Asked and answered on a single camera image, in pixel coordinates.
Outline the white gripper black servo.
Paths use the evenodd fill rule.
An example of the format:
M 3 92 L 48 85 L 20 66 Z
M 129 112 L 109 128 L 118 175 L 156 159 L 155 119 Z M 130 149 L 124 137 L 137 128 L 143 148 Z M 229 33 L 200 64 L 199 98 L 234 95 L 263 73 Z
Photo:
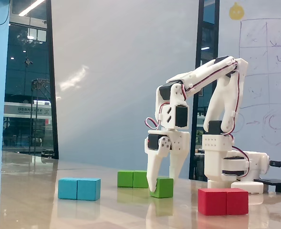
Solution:
M 147 154 L 147 181 L 155 192 L 161 162 L 170 152 L 169 177 L 178 179 L 190 147 L 190 133 L 177 130 L 149 130 L 145 139 Z

